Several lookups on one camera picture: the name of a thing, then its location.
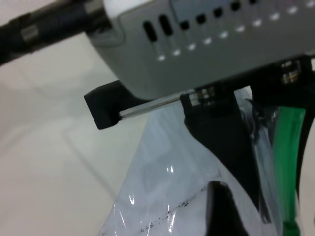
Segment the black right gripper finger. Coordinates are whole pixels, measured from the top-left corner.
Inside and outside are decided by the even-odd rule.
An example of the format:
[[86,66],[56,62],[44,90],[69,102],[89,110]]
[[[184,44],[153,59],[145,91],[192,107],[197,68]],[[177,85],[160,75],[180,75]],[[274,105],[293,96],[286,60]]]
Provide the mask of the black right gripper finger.
[[211,181],[207,187],[207,235],[247,236],[228,185]]

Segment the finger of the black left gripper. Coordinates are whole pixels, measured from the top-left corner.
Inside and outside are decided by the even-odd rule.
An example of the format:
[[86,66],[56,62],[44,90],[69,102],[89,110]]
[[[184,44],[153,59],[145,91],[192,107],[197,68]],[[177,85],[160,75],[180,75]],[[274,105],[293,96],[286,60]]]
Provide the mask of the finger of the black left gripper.
[[258,167],[234,90],[220,84],[199,87],[182,94],[180,101],[190,134],[231,172],[267,222]]
[[305,110],[299,141],[296,190],[300,191],[301,169],[307,139],[315,118],[314,55],[302,55],[285,68],[280,63],[263,68],[250,83],[253,99],[261,107],[286,106]]

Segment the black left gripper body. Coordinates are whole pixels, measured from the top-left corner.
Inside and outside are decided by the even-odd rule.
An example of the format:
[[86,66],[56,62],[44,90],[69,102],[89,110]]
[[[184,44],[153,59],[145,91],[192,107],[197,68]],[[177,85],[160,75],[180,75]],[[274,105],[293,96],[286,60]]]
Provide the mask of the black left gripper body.
[[95,88],[84,96],[98,129],[106,129],[119,121],[153,111],[180,100],[180,94],[156,100],[135,97],[121,82]]

